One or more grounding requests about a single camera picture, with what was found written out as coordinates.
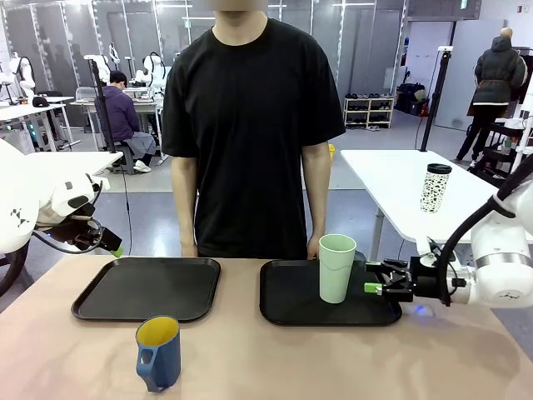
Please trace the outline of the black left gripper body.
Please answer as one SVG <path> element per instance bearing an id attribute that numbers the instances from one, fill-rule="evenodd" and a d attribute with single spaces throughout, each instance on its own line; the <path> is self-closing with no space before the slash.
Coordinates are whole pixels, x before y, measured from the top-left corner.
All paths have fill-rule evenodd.
<path id="1" fill-rule="evenodd" d="M 104 226 L 93 217 L 72 216 L 51 227 L 49 236 L 78 250 L 94 250 L 103 245 Z"/>

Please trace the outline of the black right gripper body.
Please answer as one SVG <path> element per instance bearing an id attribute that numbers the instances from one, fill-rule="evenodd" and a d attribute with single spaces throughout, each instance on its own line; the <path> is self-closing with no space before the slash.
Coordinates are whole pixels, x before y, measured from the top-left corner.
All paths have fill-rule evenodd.
<path id="1" fill-rule="evenodd" d="M 438 258 L 436 256 L 411 257 L 409 268 L 413 295 L 419 298 L 439 298 L 441 296 Z"/>

